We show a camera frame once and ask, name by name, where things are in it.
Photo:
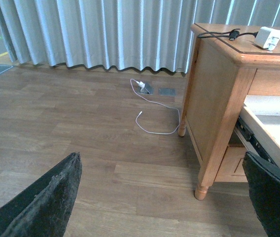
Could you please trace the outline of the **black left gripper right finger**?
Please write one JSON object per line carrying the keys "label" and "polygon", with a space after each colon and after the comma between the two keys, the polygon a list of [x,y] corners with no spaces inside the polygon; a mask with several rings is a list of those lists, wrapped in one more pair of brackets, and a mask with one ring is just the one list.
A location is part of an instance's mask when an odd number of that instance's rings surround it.
{"label": "black left gripper right finger", "polygon": [[248,151],[243,169],[258,220],[269,237],[280,237],[280,168]]}

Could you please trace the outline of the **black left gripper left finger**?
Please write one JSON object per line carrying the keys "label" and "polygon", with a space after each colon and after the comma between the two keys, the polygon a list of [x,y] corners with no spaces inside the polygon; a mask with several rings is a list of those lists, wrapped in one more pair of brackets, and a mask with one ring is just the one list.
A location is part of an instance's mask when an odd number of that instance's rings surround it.
{"label": "black left gripper left finger", "polygon": [[0,208],[0,237],[62,237],[82,174],[79,153],[71,153]]}

